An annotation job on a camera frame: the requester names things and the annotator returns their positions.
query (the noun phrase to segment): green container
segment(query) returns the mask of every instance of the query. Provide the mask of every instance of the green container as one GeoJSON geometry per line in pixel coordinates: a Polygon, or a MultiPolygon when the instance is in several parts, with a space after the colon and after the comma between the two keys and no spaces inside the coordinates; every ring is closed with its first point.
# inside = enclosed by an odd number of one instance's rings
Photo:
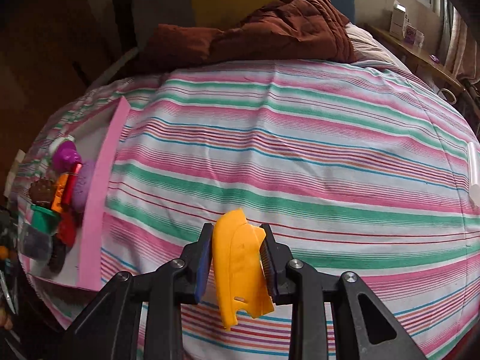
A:
{"type": "Polygon", "coordinates": [[[55,211],[32,204],[32,224],[31,226],[45,234],[52,234],[59,222],[60,215],[55,211]]]}

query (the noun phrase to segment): striped bedsheet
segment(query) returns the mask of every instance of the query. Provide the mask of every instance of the striped bedsheet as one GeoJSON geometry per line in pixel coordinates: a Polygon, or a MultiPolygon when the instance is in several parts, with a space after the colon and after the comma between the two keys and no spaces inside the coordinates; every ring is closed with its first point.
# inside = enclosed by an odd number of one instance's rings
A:
{"type": "MultiPolygon", "coordinates": [[[[480,210],[468,197],[466,154],[466,142],[478,142],[410,73],[374,61],[256,61],[117,81],[52,116],[17,177],[21,212],[51,140],[121,95],[132,109],[105,202],[103,282],[156,269],[204,222],[241,207],[295,258],[359,273],[431,359],[478,320],[480,210]]],[[[82,307],[32,284],[64,326],[82,307]]],[[[290,307],[238,321],[223,330],[210,275],[201,303],[182,308],[187,354],[287,356],[290,307]]],[[[140,356],[144,334],[145,315],[140,356]]]]}

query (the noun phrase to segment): metal screw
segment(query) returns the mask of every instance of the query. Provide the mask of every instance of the metal screw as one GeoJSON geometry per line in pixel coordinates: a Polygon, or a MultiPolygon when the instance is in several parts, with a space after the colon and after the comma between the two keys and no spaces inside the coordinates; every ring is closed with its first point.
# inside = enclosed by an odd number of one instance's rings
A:
{"type": "Polygon", "coordinates": [[[185,265],[185,262],[183,261],[183,259],[173,259],[172,261],[170,261],[170,264],[174,268],[182,268],[185,265]]]}
{"type": "Polygon", "coordinates": [[[125,281],[128,279],[129,273],[127,271],[120,271],[116,274],[117,279],[120,281],[125,281]]]}
{"type": "Polygon", "coordinates": [[[343,278],[344,278],[346,281],[348,281],[349,283],[354,283],[354,282],[357,281],[358,276],[357,276],[355,273],[353,273],[353,272],[345,272],[345,273],[343,274],[343,278]]]}
{"type": "Polygon", "coordinates": [[[295,269],[300,269],[303,267],[303,261],[300,259],[291,259],[289,261],[289,266],[295,269]]]}

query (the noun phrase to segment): pillow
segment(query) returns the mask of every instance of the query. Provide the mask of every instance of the pillow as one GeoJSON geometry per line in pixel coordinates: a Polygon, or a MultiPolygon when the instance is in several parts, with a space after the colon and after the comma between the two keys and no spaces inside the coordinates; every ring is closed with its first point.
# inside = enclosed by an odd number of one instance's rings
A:
{"type": "Polygon", "coordinates": [[[384,46],[378,43],[369,32],[352,23],[345,26],[345,31],[353,45],[353,51],[358,61],[383,61],[398,66],[407,71],[408,68],[384,46]]]}

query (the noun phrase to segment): white tube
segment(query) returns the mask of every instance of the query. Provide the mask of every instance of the white tube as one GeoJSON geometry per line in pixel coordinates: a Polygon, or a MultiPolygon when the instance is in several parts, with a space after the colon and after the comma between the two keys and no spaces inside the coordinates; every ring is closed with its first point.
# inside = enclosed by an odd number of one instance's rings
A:
{"type": "Polygon", "coordinates": [[[480,207],[480,160],[475,144],[467,144],[469,155],[469,195],[472,202],[480,207]]]}

